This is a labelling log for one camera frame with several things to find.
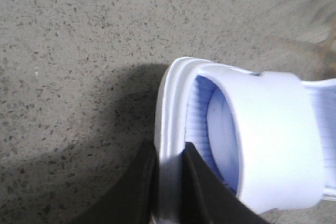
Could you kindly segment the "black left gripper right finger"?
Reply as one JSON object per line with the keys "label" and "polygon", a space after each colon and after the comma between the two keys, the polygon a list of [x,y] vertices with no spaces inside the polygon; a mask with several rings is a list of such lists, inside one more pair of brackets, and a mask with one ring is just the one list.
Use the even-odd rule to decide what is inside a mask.
{"label": "black left gripper right finger", "polygon": [[183,151],[181,223],[267,223],[242,204],[216,177],[196,150]]}

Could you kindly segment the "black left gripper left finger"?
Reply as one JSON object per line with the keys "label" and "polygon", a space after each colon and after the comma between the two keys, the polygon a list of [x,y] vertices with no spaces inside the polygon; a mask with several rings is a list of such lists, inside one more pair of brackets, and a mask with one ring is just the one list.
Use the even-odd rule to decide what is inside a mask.
{"label": "black left gripper left finger", "polygon": [[149,223],[155,162],[153,143],[143,142],[118,182],[71,223]]}

